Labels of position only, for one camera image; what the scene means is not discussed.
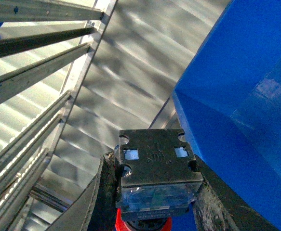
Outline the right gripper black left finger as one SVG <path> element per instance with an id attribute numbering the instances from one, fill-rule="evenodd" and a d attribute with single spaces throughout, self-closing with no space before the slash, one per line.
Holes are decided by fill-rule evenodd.
<path id="1" fill-rule="evenodd" d="M 116 222 L 118 181 L 114 152 L 101 156 L 96 175 L 78 199 L 46 230 L 113 231 Z"/>

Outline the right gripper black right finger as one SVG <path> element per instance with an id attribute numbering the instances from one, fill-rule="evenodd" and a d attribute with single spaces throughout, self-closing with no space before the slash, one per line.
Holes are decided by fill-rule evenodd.
<path id="1" fill-rule="evenodd" d="M 204 181 L 193 203 L 198 231 L 277 231 L 196 156 Z"/>

